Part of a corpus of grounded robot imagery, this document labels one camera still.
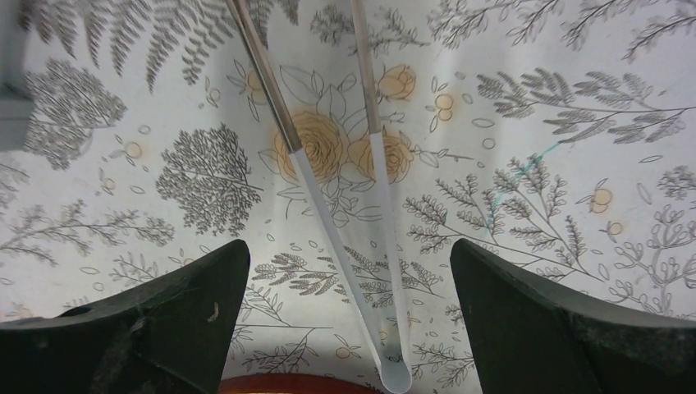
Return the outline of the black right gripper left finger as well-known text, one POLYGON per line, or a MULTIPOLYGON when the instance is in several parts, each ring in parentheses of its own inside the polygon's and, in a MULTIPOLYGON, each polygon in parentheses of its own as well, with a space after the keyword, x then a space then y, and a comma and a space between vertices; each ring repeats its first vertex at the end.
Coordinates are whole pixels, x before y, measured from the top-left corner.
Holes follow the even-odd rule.
POLYGON ((53 318, 1 326, 4 393, 214 393, 250 271, 231 241, 53 318))

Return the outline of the metal tongs with clear tips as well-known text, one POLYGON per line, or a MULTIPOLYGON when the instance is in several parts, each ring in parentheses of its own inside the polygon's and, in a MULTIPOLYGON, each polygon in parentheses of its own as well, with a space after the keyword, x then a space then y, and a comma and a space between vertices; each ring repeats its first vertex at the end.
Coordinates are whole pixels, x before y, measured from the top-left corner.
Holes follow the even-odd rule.
POLYGON ((370 30, 361 1, 344 1, 337 12, 342 34, 354 44, 347 61, 358 69, 337 85, 320 87, 299 69, 273 66, 255 9, 230 1, 228 9, 254 69, 272 124, 245 126, 259 156, 287 184, 313 218, 297 231, 320 232, 336 267, 337 285, 351 303, 383 389, 410 390, 410 334, 396 243, 389 162, 406 171, 408 144, 390 135, 378 108, 370 30))

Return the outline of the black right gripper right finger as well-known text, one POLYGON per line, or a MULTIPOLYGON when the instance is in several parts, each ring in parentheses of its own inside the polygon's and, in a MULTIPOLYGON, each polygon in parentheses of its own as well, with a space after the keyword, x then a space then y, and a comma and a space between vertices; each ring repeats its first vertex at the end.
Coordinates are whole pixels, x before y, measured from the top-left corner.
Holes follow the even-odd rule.
POLYGON ((585 295, 466 239, 450 262, 483 392, 694 392, 694 322, 585 295))

